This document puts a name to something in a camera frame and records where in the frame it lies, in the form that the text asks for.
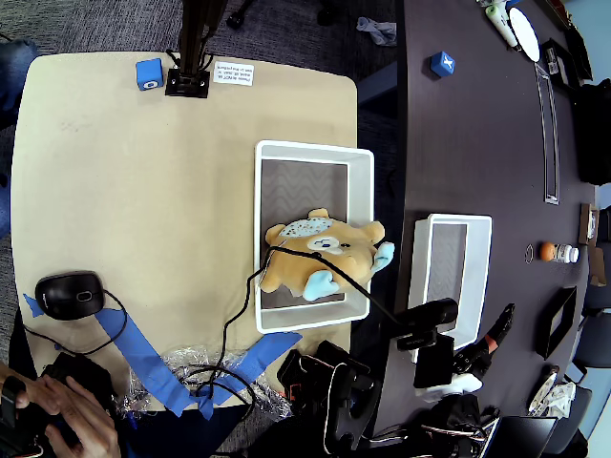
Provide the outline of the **person's right hand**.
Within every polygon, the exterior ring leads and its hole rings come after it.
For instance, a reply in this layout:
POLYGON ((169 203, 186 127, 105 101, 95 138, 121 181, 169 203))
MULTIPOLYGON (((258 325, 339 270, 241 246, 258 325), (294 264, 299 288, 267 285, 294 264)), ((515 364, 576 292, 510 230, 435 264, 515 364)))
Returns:
POLYGON ((78 443, 69 446, 60 430, 48 425, 45 434, 56 457, 120 457, 114 420, 95 396, 68 377, 64 385, 45 375, 42 380, 58 403, 59 413, 75 433, 78 443))

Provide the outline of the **person's left hand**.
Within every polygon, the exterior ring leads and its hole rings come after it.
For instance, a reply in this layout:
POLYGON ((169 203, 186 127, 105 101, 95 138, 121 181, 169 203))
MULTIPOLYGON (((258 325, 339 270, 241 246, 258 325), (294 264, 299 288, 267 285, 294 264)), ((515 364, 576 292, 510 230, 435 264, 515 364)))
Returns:
POLYGON ((1 383, 1 404, 13 404, 17 409, 23 409, 30 404, 25 379, 20 375, 9 375, 1 383))

